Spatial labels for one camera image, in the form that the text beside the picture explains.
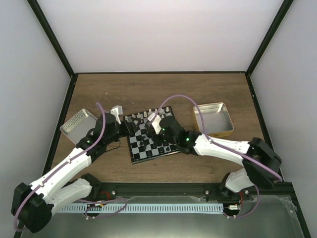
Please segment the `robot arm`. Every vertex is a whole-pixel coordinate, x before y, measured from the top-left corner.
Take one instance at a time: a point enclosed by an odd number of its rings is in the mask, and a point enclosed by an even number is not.
[[[261,139],[253,138],[252,141],[230,141],[209,137],[197,131],[186,131],[173,117],[161,119],[152,113],[148,120],[153,121],[147,125],[152,133],[152,140],[160,145],[168,141],[177,146],[185,154],[214,156],[233,161],[244,168],[234,173],[226,174],[223,180],[222,194],[233,195],[244,188],[257,185],[262,188],[272,188],[276,177],[259,165],[244,159],[241,155],[219,147],[217,144],[229,149],[239,151],[242,155],[252,157],[265,167],[279,171],[280,157]]]
[[[106,127],[101,140],[89,151],[71,160],[74,156],[90,147],[101,135],[103,117],[96,121],[96,126],[90,130],[76,145],[76,148],[47,174],[29,185],[21,183],[14,190],[11,213],[16,214],[25,198],[33,193],[25,203],[18,219],[33,233],[41,230],[51,217],[65,205],[80,198],[95,200],[100,193],[100,181],[90,174],[83,175],[80,179],[65,186],[78,172],[93,163],[112,142],[121,137],[128,136],[135,131],[134,125],[127,121],[120,121],[122,107],[112,108],[106,113]]]

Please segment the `black cable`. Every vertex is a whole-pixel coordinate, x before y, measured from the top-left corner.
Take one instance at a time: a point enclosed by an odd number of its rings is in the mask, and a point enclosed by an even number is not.
[[[112,149],[110,149],[110,150],[107,150],[106,152],[109,152],[109,151],[111,151],[111,150],[116,150],[116,149],[119,149],[119,148],[120,148],[120,146],[121,146],[121,140],[119,140],[119,145],[118,145],[117,147],[112,148]]]

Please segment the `wooden table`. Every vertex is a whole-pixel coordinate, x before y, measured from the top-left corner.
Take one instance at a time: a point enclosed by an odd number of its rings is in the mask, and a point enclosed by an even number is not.
[[[197,104],[224,102],[234,125],[234,131],[227,139],[263,137],[245,75],[235,73],[80,74],[66,120],[83,108],[99,117],[96,102],[100,102],[105,110],[121,105],[124,115],[128,115],[159,107],[173,94],[185,94]],[[168,104],[180,124],[194,130],[192,103],[175,98]],[[73,148],[74,144],[62,134],[53,167]],[[91,173],[108,182],[220,182],[227,172],[238,169],[239,165],[223,159],[181,153],[132,165],[127,139],[122,138],[119,149],[103,154],[75,178]]]

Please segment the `open tin box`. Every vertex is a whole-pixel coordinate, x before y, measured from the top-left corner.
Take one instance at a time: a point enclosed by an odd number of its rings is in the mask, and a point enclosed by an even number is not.
[[[198,105],[203,114],[207,134],[213,137],[229,136],[233,132],[233,124],[224,103]],[[193,107],[196,131],[203,132],[202,121],[196,107]]]
[[[88,110],[82,109],[65,122],[60,130],[76,145],[90,129],[95,128],[96,120]]]

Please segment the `black frame edge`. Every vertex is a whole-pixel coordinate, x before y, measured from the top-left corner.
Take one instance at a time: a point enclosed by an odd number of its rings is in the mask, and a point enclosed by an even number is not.
[[[45,31],[48,39],[50,40],[53,48],[55,49],[60,61],[64,65],[67,73],[69,74],[70,77],[73,77],[75,72],[73,71],[72,67],[70,66],[68,59],[66,58],[66,55],[61,48],[53,30],[51,29],[49,22],[47,21],[39,3],[37,0],[27,0],[31,9],[33,10],[35,16],[37,17],[40,25],[42,26],[43,30]]]
[[[250,66],[247,69],[247,74],[251,75],[258,65],[262,55],[264,54],[266,48],[268,47],[269,43],[271,42],[274,34],[276,33],[279,25],[281,24],[282,20],[284,19],[284,16],[286,15],[288,9],[291,7],[294,0],[284,0],[281,7],[279,8],[273,22],[271,23],[266,35],[264,36],[258,51],[254,55]]]
[[[76,73],[74,75],[74,77],[72,77],[71,80],[70,80],[70,83],[69,83],[69,86],[68,86],[68,89],[67,89],[67,93],[66,93],[66,97],[65,97],[62,109],[61,109],[61,113],[60,113],[58,121],[57,121],[57,126],[56,126],[56,129],[55,129],[55,132],[54,132],[54,136],[53,136],[53,140],[52,140],[51,147],[50,147],[50,150],[49,150],[49,154],[48,154],[48,157],[46,159],[45,166],[44,166],[44,169],[43,169],[43,175],[51,170],[52,162],[53,162],[53,159],[54,159],[54,156],[55,156],[55,152],[56,152],[58,141],[59,141],[60,134],[61,134],[61,131],[60,131],[59,128],[65,122],[66,114],[67,114],[67,111],[68,111],[68,108],[69,108],[71,97],[72,97],[74,89],[75,89],[77,78],[78,78],[78,74]]]
[[[269,145],[269,147],[271,149],[273,149],[273,144],[272,144],[271,138],[269,136],[269,133],[268,133],[265,121],[264,121],[264,117],[263,117],[262,111],[260,109],[260,105],[259,105],[256,93],[255,93],[252,81],[251,81],[251,77],[246,74],[246,79],[247,79],[247,83],[248,83],[248,86],[249,86],[249,89],[250,89],[250,93],[251,93],[251,96],[252,96],[253,104],[254,104],[254,107],[255,107],[257,115],[258,115],[258,119],[259,119],[260,127],[261,127],[261,130],[262,130],[262,133],[263,133],[264,141],[266,142],[266,144]]]
[[[140,71],[140,72],[80,72],[78,74],[202,74],[202,73],[246,73],[245,71]]]
[[[304,218],[304,214],[302,212],[301,206],[299,205],[299,202],[297,200],[297,196],[291,196],[292,199],[292,203],[294,204],[294,206],[296,207],[297,211],[296,211],[296,215],[297,215],[297,219],[299,221],[299,224],[302,228],[302,232],[304,234],[305,238],[312,238],[311,233],[308,230],[308,226],[306,224],[305,218]]]

